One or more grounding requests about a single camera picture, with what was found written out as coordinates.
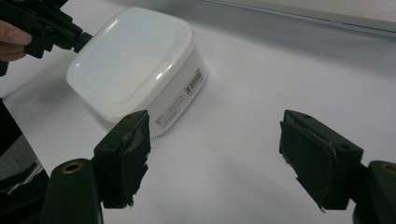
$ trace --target white tabletop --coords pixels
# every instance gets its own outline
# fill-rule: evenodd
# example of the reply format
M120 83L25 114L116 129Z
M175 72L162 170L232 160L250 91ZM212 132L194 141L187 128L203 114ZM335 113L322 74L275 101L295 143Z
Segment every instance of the white tabletop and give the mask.
M278 153L285 109L309 114L365 152L396 162L395 40L257 11L181 0L70 1L64 12L90 34L127 7L190 23L208 81L171 129L151 141L131 209L105 223L352 223L322 214ZM44 167L90 159L114 126L65 83L76 54L11 63L0 96Z

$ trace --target fingernail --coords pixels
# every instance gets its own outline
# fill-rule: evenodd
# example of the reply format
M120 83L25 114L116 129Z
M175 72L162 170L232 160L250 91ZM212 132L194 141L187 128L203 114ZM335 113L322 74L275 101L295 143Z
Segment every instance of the fingernail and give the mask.
M18 45L28 45L32 41L32 37L22 30L11 30L8 32L8 39Z

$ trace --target container lid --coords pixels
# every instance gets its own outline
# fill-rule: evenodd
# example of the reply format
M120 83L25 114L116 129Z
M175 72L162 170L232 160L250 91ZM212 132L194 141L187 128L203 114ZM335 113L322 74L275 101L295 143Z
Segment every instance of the container lid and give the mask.
M112 18L67 72L69 85L105 119L146 109L194 47L190 26L132 7Z

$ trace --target barcode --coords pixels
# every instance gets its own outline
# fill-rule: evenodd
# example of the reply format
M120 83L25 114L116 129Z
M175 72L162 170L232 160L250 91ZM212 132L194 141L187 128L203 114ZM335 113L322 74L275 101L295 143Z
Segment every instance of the barcode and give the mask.
M195 76L192 78L190 83L184 88L184 91L188 95L192 95L194 93L195 89L197 88L197 86L202 82L203 79L204 78L202 76L201 70L198 68L195 71Z

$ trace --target black tool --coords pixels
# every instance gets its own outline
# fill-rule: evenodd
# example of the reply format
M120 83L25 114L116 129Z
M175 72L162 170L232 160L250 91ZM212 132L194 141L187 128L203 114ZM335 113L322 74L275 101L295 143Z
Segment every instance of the black tool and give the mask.
M148 112L126 116L96 146L91 161L68 161L52 171L40 223L98 224L100 202L105 208L132 206L149 153Z
M285 111L279 152L320 208L356 203L355 224L396 224L396 164L361 164L363 150L318 120Z
M42 58L53 45L79 52L92 38L61 11L67 0L0 0L0 20L32 36L24 52ZM0 76L7 73L8 63L0 62Z

